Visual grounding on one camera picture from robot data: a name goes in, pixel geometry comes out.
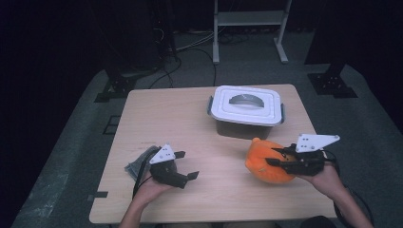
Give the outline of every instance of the white shelf frame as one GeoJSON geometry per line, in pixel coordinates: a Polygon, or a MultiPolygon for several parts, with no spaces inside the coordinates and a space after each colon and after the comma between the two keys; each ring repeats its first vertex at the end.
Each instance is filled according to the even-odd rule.
{"type": "Polygon", "coordinates": [[[271,11],[234,11],[219,12],[219,0],[214,2],[214,39],[213,63],[220,63],[219,27],[222,26],[267,26],[280,25],[278,36],[274,38],[279,59],[283,64],[288,63],[287,55],[282,47],[282,38],[287,25],[292,0],[287,0],[284,10],[271,11]]]}

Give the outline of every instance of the stuffed toy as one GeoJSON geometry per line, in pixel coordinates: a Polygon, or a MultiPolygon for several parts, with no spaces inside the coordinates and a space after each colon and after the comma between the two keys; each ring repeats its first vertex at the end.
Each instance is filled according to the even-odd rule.
{"type": "Polygon", "coordinates": [[[259,138],[253,139],[246,155],[245,166],[261,181],[270,183],[291,181],[295,177],[294,175],[287,174],[281,167],[268,164],[266,158],[278,159],[281,162],[292,162],[296,160],[295,157],[281,154],[273,148],[282,149],[284,146],[259,138]]]}

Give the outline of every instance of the dark background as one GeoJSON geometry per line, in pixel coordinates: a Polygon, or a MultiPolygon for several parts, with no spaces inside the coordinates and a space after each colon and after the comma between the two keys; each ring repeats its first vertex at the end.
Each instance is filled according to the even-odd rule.
{"type": "MultiPolygon", "coordinates": [[[[227,10],[233,1],[220,1],[227,10]]],[[[234,1],[277,10],[283,1],[234,1]]],[[[172,0],[173,29],[212,29],[213,1],[172,0]]],[[[11,225],[92,77],[106,66],[154,67],[164,1],[2,1],[1,227],[11,225]]],[[[287,29],[317,29],[306,64],[342,57],[402,129],[403,20],[398,1],[294,0],[287,29]]]]}

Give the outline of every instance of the container lid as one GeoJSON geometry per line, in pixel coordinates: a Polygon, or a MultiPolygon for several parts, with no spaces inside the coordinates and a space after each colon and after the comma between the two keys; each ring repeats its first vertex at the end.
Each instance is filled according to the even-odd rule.
{"type": "Polygon", "coordinates": [[[281,124],[281,99],[270,89],[222,85],[216,89],[210,114],[218,121],[274,126],[281,124]]]}

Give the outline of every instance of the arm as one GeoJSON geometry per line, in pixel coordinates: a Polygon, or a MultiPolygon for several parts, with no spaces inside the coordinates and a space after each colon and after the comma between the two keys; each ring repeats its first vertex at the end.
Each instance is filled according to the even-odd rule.
{"type": "Polygon", "coordinates": [[[173,188],[172,186],[158,183],[152,178],[149,179],[149,177],[151,177],[151,175],[147,173],[144,178],[144,183],[128,206],[119,228],[139,227],[142,212],[148,203],[156,199],[166,190],[173,188]]]}
{"type": "Polygon", "coordinates": [[[354,198],[341,182],[331,163],[326,162],[322,172],[313,177],[299,176],[310,182],[320,193],[333,200],[343,217],[354,227],[373,227],[354,198]]]}

